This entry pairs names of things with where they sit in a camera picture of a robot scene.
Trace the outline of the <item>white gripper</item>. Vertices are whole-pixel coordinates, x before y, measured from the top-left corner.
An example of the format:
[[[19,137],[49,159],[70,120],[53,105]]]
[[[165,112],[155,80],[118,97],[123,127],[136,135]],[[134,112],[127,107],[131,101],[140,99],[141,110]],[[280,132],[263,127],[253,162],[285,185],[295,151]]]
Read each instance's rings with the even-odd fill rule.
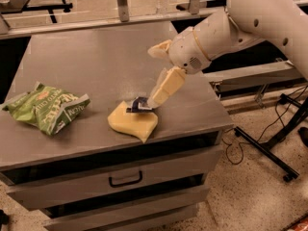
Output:
[[[148,106],[153,109],[164,104],[184,85],[186,72],[195,74],[207,68],[211,63],[196,40],[193,27],[187,28],[173,40],[168,39],[150,47],[147,53],[152,58],[170,60],[176,65],[171,69],[164,68],[161,71],[156,86],[147,100]]]

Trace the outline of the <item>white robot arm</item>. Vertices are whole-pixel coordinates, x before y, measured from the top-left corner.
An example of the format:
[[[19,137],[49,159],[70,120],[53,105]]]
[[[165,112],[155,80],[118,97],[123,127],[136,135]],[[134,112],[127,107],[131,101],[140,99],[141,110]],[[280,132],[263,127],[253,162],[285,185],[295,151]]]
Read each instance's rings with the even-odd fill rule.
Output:
[[[308,79],[308,15],[294,0],[226,0],[226,7],[151,47],[148,54],[172,64],[163,70],[147,104],[157,108],[184,84],[185,76],[218,57],[266,40]]]

